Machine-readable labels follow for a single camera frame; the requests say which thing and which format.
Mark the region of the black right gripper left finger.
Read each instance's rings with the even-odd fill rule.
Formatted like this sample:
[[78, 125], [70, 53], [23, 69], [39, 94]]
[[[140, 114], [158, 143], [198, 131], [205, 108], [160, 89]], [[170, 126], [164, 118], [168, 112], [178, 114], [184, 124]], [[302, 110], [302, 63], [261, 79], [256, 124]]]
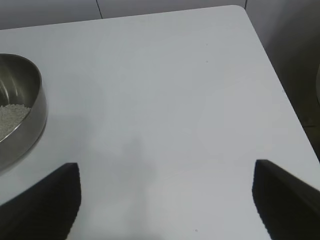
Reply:
[[2, 240], [65, 240], [82, 201], [77, 163], [65, 163], [0, 206]]

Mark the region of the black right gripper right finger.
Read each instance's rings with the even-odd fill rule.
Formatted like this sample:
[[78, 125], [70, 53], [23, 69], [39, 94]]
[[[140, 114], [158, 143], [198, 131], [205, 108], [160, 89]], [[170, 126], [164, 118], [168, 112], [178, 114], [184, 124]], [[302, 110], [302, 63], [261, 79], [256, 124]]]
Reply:
[[255, 162], [252, 197], [272, 240], [320, 238], [320, 192], [267, 159]]

